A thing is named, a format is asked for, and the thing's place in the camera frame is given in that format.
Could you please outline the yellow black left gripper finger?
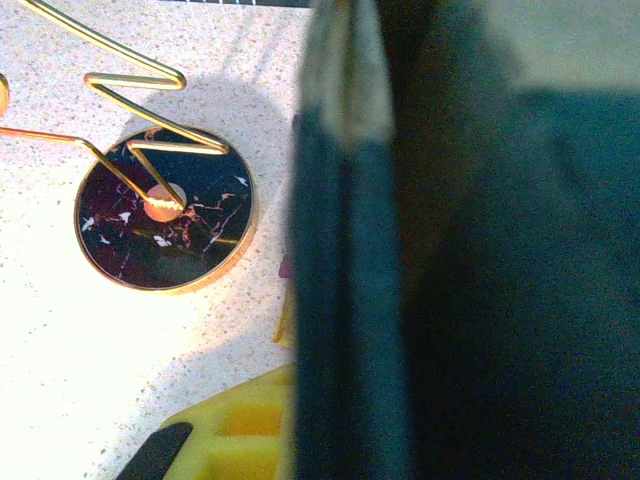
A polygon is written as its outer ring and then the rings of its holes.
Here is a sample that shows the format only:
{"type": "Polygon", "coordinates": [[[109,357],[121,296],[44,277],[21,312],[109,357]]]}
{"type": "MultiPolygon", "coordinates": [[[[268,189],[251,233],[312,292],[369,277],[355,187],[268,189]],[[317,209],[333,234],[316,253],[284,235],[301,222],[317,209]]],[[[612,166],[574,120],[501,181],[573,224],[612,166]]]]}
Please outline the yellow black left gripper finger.
{"type": "Polygon", "coordinates": [[[119,479],[292,479],[294,367],[282,366],[165,420],[119,479]]]}

